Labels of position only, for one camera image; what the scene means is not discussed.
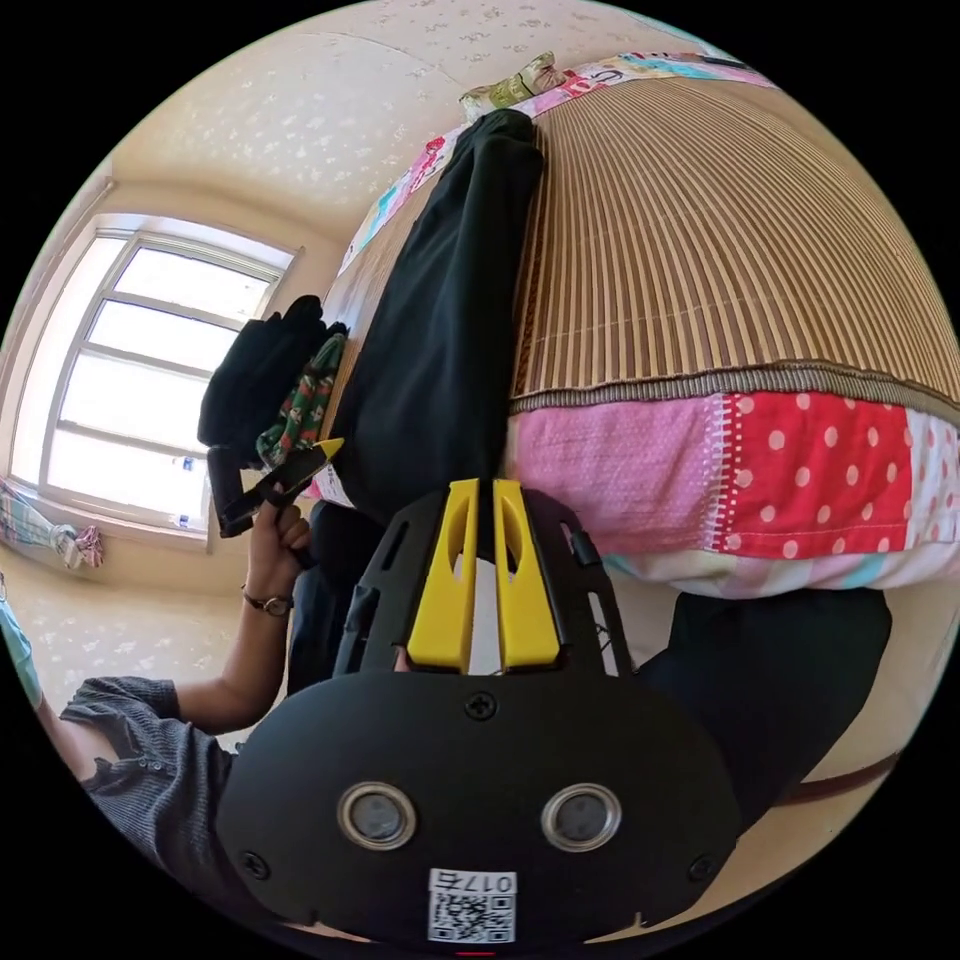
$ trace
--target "wristwatch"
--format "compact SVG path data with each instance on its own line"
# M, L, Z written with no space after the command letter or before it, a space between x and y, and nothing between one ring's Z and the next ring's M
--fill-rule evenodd
M243 599L254 610L261 610L271 617L285 617L293 609L292 597L270 597L269 600L255 600L247 593L246 587L243 588Z

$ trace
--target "gray shirt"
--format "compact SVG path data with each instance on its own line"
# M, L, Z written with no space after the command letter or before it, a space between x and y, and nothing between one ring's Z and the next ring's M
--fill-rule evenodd
M118 763L97 760L85 781L107 820L151 863L208 904L260 924L277 920L250 895L214 833L235 754L180 720L170 681L87 680L61 714L110 741Z

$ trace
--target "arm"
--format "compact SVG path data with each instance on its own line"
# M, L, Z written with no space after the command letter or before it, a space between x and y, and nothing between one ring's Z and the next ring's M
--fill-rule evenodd
M278 516L264 504L250 536L245 592L255 600L293 596L300 566L291 549L310 546L310 527L297 507ZM271 616L242 602L233 648L220 675L177 684L180 719L217 735L243 730L273 706L287 659L289 615Z
M236 639L220 675L177 684L180 719L214 736L262 720L283 680L288 621L243 601Z

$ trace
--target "hand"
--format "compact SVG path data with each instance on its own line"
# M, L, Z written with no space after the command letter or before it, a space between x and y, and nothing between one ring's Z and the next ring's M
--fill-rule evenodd
M278 493L282 487L275 488ZM255 600L290 597L302 572L290 552L310 546L310 524L294 505L283 512L272 503L264 503L253 523L247 559L246 591Z

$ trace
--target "black tool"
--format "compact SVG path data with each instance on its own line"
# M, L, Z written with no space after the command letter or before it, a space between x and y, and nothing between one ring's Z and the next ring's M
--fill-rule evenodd
M264 503L279 511L293 503L310 481L330 462L343 445L342 440L323 440L306 450L294 450L287 459L249 490L243 489L240 463L229 447L207 451L207 472L213 506L223 539L239 537L253 526L253 518ZM292 551L304 570L313 566L309 549Z

